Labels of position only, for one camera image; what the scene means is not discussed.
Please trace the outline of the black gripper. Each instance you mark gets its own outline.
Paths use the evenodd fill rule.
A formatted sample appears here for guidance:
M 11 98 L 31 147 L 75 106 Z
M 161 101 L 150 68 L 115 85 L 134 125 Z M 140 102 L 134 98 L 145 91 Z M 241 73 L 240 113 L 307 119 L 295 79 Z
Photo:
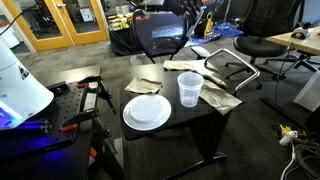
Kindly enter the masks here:
M 165 0 L 167 8 L 174 14 L 184 17 L 196 17 L 199 13 L 197 0 Z

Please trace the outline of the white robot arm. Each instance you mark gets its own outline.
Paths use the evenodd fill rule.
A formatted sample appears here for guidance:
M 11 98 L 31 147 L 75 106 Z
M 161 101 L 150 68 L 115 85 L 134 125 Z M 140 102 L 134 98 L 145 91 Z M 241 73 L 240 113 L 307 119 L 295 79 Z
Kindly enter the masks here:
M 164 0 L 154 6 L 155 11 L 169 11 L 196 25 L 204 10 L 194 4 L 178 0 Z M 0 130 L 14 129 L 46 108 L 54 98 L 53 92 L 43 86 L 0 41 Z

